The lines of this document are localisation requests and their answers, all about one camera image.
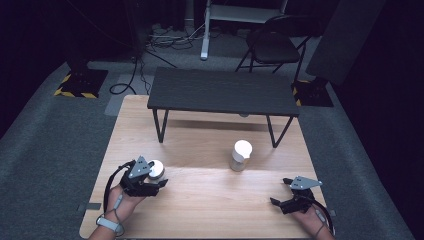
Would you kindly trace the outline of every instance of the black table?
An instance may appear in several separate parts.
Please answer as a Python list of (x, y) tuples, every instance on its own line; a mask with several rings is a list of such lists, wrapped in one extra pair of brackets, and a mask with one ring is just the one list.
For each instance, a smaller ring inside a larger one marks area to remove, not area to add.
[[(147, 108), (152, 109), (159, 142), (169, 110), (265, 115), (276, 148), (299, 109), (290, 83), (275, 75), (157, 68)], [(165, 110), (162, 130), (157, 110)], [(277, 141), (269, 116), (289, 117)]]

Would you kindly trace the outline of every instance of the chair leg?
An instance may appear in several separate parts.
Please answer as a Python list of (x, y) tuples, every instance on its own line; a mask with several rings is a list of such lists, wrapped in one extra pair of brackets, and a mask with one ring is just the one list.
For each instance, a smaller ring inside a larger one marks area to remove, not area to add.
[(249, 55), (249, 50), (247, 50), (246, 54), (244, 54), (243, 58), (241, 59), (239, 65), (236, 68), (236, 72), (238, 72), (238, 70), (240, 69), (241, 65), (243, 64), (244, 60), (246, 60), (247, 55)]
[(280, 69), (283, 65), (284, 65), (284, 63), (282, 63), (282, 64), (278, 65), (278, 66), (274, 69), (274, 71), (272, 71), (272, 73), (274, 74), (274, 73), (275, 73), (276, 71), (278, 71), (278, 69)]
[(302, 66), (303, 57), (305, 56), (305, 52), (306, 52), (306, 44), (303, 45), (302, 53), (300, 54), (300, 59), (299, 59), (299, 63), (297, 64), (296, 74), (294, 75), (293, 82), (296, 82), (297, 79), (299, 78), (300, 67)]
[(253, 54), (250, 56), (250, 65), (249, 65), (249, 73), (253, 70)]

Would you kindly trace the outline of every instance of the black device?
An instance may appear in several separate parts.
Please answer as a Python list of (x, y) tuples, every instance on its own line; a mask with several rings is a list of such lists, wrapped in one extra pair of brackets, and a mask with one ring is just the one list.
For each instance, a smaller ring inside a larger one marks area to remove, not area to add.
[(335, 232), (330, 213), (328, 212), (326, 207), (324, 207), (321, 203), (315, 200), (314, 194), (311, 191), (311, 187), (320, 186), (322, 185), (322, 182), (301, 176), (297, 176), (295, 179), (283, 178), (283, 182), (284, 184), (290, 186), (290, 189), (293, 193), (293, 198), (284, 202), (281, 202), (275, 198), (270, 198), (271, 203), (279, 207), (283, 214), (298, 211), (305, 213), (312, 206), (312, 204), (317, 205), (324, 212), (328, 222), (328, 228), (334, 235)]
[(147, 163), (143, 157), (140, 157), (137, 161), (131, 161), (130, 169), (124, 173), (119, 183), (124, 192), (131, 197), (156, 196), (159, 189), (165, 187), (168, 179), (161, 180), (158, 183), (144, 182), (154, 164), (154, 162)]
[(124, 168), (128, 168), (121, 178), (119, 185), (124, 192), (131, 197), (151, 197), (159, 193), (159, 189), (165, 187), (168, 179), (160, 180), (158, 183), (147, 183), (144, 180), (149, 176), (154, 162), (147, 163), (144, 157), (140, 156), (137, 161), (132, 160), (119, 166), (118, 169), (110, 176), (103, 197), (103, 209), (106, 212), (109, 198), (109, 191), (115, 175)]

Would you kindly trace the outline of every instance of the black table leg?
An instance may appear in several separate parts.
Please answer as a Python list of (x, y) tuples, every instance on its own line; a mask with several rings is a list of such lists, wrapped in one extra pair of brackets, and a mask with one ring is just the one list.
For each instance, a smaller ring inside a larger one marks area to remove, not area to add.
[(166, 122), (168, 121), (169, 110), (165, 110), (165, 117), (163, 118), (162, 130), (159, 127), (158, 110), (152, 109), (152, 111), (153, 111), (153, 118), (155, 119), (156, 132), (158, 134), (158, 139), (159, 139), (159, 142), (162, 143), (163, 138), (165, 136), (165, 128), (166, 128)]
[(284, 127), (283, 132), (281, 133), (277, 142), (275, 142), (274, 131), (272, 130), (271, 119), (269, 118), (269, 115), (266, 115), (266, 121), (268, 122), (268, 130), (269, 130), (269, 134), (271, 135), (272, 147), (277, 148), (278, 144), (280, 144), (280, 142), (281, 142), (281, 139), (283, 139), (284, 134), (287, 132), (287, 129), (289, 128), (291, 122), (293, 121), (293, 117), (290, 117), (289, 121), (287, 122), (286, 126)]

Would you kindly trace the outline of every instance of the table leg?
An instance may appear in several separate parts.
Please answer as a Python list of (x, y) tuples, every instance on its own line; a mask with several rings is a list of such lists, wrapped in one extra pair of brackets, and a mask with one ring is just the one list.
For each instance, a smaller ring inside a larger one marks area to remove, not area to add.
[(205, 13), (205, 33), (203, 35), (202, 52), (200, 53), (200, 59), (203, 61), (208, 59), (210, 15), (211, 15), (211, 1), (208, 0), (208, 2), (206, 3), (206, 13)]
[(269, 117), (269, 115), (266, 115), (266, 121), (268, 122), (268, 130), (269, 130), (269, 134), (271, 135), (272, 147), (273, 148), (277, 148), (278, 145), (281, 142), (281, 139), (283, 139), (284, 134), (287, 132), (287, 129), (289, 128), (291, 122), (293, 121), (293, 117), (290, 117), (289, 121), (287, 121), (287, 124), (284, 127), (283, 132), (281, 133), (281, 135), (278, 138), (277, 142), (275, 142), (274, 131), (272, 130), (271, 118)]
[(165, 116), (164, 116), (163, 122), (162, 122), (162, 130), (159, 127), (158, 110), (157, 109), (152, 109), (152, 111), (153, 111), (153, 118), (155, 119), (156, 132), (158, 134), (159, 142), (160, 143), (163, 143), (163, 138), (165, 136), (166, 122), (168, 121), (168, 112), (169, 112), (169, 110), (165, 110)]

